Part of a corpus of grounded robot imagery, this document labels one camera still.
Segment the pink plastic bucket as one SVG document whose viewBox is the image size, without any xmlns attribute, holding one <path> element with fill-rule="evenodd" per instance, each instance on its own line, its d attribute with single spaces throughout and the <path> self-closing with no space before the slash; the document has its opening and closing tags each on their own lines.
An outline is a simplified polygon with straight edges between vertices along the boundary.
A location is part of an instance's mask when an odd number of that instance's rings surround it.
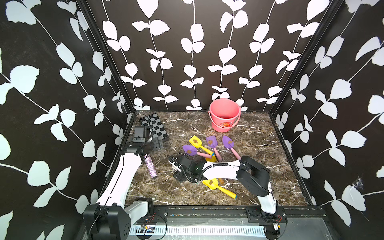
<svg viewBox="0 0 384 240">
<path fill-rule="evenodd" d="M 240 106 L 229 99 L 216 99 L 209 107 L 212 128 L 219 133 L 230 131 L 240 120 Z"/>
</svg>

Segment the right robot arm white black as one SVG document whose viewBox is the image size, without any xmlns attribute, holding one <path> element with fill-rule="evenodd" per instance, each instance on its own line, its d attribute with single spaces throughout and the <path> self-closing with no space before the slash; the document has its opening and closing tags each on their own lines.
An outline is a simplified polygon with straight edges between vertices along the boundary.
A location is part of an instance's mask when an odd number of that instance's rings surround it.
<svg viewBox="0 0 384 240">
<path fill-rule="evenodd" d="M 258 216 L 265 222 L 279 223 L 283 217 L 277 213 L 278 202 L 274 197 L 270 171 L 249 156 L 240 156 L 232 162 L 193 162 L 186 154 L 168 157 L 175 170 L 174 178 L 179 182 L 204 183 L 210 189 L 219 189 L 232 198 L 235 194 L 219 185 L 219 179 L 240 182 L 251 194 L 258 198 L 260 204 Z"/>
</svg>

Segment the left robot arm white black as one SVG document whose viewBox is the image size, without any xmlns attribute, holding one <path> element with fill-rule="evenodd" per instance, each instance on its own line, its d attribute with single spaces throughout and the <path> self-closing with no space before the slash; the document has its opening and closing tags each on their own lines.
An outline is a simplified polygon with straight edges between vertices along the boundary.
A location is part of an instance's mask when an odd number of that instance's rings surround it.
<svg viewBox="0 0 384 240">
<path fill-rule="evenodd" d="M 89 240 L 126 240 L 138 220 L 154 216 L 152 199 L 140 198 L 126 206 L 132 180 L 146 157 L 163 148 L 147 126 L 136 126 L 134 135 L 122 148 L 119 163 L 108 186 L 95 204 L 88 205 L 83 219 Z"/>
</svg>

